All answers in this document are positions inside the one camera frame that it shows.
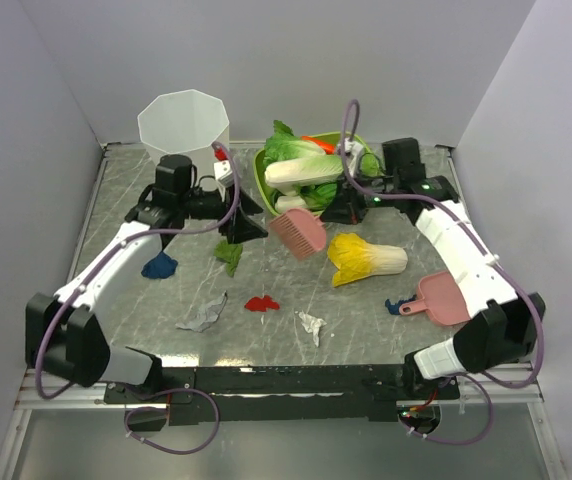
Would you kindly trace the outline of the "pink dustpan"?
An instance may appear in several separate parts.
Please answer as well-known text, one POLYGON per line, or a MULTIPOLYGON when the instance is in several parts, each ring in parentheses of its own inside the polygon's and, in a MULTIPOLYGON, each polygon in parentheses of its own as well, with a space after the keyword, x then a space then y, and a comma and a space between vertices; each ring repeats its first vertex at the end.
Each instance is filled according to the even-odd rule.
POLYGON ((471 319, 464 297, 448 271, 423 277, 417 285, 416 299, 400 306, 399 312, 403 316, 424 312, 431 322, 444 327, 471 319))

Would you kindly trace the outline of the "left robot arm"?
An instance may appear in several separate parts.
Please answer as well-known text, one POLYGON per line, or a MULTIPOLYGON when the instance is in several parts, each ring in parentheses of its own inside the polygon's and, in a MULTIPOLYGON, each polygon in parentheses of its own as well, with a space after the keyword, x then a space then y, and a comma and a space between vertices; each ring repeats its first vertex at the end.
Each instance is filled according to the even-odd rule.
POLYGON ((111 345, 101 321, 128 282, 176 236, 188 234, 187 220, 208 221, 207 228, 218 231, 230 244, 267 236, 252 219, 262 209, 243 191, 232 155, 220 143, 213 150, 215 189, 201 188, 197 168, 188 156, 162 156, 153 182, 142 191, 102 252, 54 294, 37 293, 28 301, 25 361, 35 371, 42 398, 50 396, 43 390, 43 373, 64 379, 69 386, 127 384, 142 402, 161 395, 161 359, 111 345))

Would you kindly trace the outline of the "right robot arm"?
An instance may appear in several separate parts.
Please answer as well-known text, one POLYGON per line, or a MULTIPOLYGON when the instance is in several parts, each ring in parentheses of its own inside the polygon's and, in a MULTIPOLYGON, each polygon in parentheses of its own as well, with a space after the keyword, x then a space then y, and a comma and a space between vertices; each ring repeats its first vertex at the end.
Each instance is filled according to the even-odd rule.
POLYGON ((369 158, 353 139, 341 139, 337 153, 345 177, 334 210, 358 212, 365 206, 393 206, 430 242, 462 294, 469 321, 449 340, 411 354, 402 375, 404 390, 425 398, 438 378, 480 373, 510 389, 535 382, 543 365, 545 303, 526 294, 507 274, 476 233, 453 185, 427 177, 414 138, 383 145, 382 176, 361 176, 369 158))

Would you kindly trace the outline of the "pink hand brush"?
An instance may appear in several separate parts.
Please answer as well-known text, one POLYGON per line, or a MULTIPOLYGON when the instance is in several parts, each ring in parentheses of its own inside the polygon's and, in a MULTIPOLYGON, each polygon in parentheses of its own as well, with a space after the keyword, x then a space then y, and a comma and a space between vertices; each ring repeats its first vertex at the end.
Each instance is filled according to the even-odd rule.
POLYGON ((323 222, 306 209, 289 209, 275 217, 269 227, 297 260, 304 260, 326 248, 323 222))

